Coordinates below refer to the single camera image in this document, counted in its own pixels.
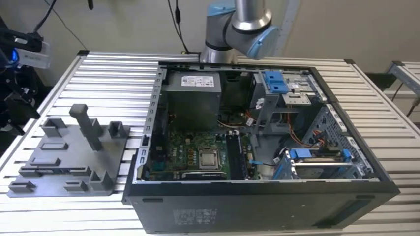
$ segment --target green circuit board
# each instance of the green circuit board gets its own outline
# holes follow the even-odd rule
[[[241,137],[243,152],[252,153],[249,137]],[[200,150],[217,153],[217,168],[201,170],[199,164]],[[151,180],[172,181],[179,180],[183,172],[217,171],[229,176],[229,161],[227,155],[225,134],[213,133],[184,133],[172,131],[168,135],[168,158],[165,162],[152,162]]]

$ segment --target metal case frame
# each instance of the metal case frame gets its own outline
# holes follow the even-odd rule
[[[220,67],[229,67],[232,70],[243,69],[245,71],[256,69],[308,70],[380,181],[137,183],[133,176],[136,176],[136,167],[147,161],[152,133],[148,123],[152,124],[156,115],[153,106],[157,105],[160,84],[155,84],[141,146],[131,162],[123,197],[123,203],[133,205],[148,233],[344,228],[400,193],[315,67],[181,62],[160,62],[160,66],[156,75],[157,83],[161,83],[161,79],[165,77],[164,69],[171,68],[187,71],[191,68],[204,69],[204,67],[215,70]],[[189,214],[193,217],[203,215],[203,210],[207,210],[212,216],[207,224],[180,221],[180,218],[188,217]]]

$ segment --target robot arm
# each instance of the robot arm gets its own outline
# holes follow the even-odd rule
[[[235,63],[235,50],[259,60],[271,55],[279,27],[264,0],[235,0],[208,7],[205,48],[200,62]]]

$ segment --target aluminum extrusion table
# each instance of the aluminum extrusion table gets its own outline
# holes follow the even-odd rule
[[[17,137],[0,159],[0,233],[11,235],[144,235],[131,206],[121,204],[129,160],[140,145],[155,72],[159,61],[197,61],[196,55],[91,52],[77,56],[29,120],[27,135]],[[380,92],[355,64],[340,59],[265,58],[239,63],[315,66],[351,120],[400,187],[401,194],[361,217],[343,231],[328,235],[420,235],[420,131]],[[89,106],[100,124],[120,120],[131,125],[115,192],[108,197],[9,198],[8,184],[37,146],[47,117],[68,115],[73,103]],[[243,232],[217,235],[325,235],[325,231]]]
[[[393,74],[420,97],[420,62],[393,61],[388,74]]]

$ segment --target white wall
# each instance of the white wall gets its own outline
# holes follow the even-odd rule
[[[420,61],[420,0],[301,0],[284,56],[351,58],[367,72]]]
[[[183,36],[189,51],[203,49],[207,5],[213,1],[179,1]],[[267,1],[275,24],[281,23],[285,2]],[[167,0],[93,0],[93,4],[92,11],[87,0],[57,0],[55,5],[55,10],[89,50],[149,53],[183,51]],[[0,15],[8,27],[23,32],[33,29],[47,8],[43,0],[0,0]],[[53,84],[83,47],[53,12],[40,34],[52,46],[52,63],[51,69],[37,71],[44,82]]]

